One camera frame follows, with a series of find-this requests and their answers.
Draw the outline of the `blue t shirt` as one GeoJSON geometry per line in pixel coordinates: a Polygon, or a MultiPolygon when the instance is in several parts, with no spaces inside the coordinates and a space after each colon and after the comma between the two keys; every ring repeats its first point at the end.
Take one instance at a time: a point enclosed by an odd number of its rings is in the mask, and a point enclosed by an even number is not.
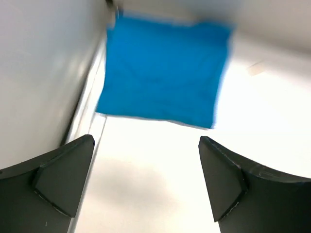
{"type": "Polygon", "coordinates": [[[119,13],[106,32],[97,112],[211,128],[232,28],[119,13]]]}

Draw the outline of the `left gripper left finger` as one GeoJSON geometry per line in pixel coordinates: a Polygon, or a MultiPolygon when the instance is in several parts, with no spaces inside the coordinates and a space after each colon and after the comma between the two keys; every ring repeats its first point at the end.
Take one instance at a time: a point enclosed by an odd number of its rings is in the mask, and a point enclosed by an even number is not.
{"type": "Polygon", "coordinates": [[[66,233],[76,217],[95,141],[83,135],[0,171],[2,233],[66,233]]]}

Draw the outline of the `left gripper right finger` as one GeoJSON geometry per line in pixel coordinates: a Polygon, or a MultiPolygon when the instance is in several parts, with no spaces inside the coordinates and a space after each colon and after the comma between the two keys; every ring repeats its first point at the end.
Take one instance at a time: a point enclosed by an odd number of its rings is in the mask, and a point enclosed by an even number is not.
{"type": "Polygon", "coordinates": [[[261,165],[202,136],[199,154],[213,219],[223,233],[308,233],[311,181],[261,165]]]}

